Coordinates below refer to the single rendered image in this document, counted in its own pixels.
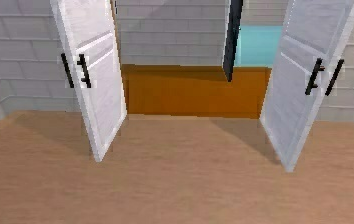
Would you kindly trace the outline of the white room door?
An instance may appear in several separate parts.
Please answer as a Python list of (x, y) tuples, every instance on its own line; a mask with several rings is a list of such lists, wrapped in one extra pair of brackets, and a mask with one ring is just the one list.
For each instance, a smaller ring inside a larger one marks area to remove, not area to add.
[[(103, 160), (126, 115), (125, 92), (110, 0), (50, 0), (74, 90), (97, 162)], [(84, 54), (91, 88), (77, 64)]]
[[(260, 121), (288, 172), (294, 170), (354, 28), (354, 0), (289, 0)], [(305, 90), (322, 58), (317, 88)]]

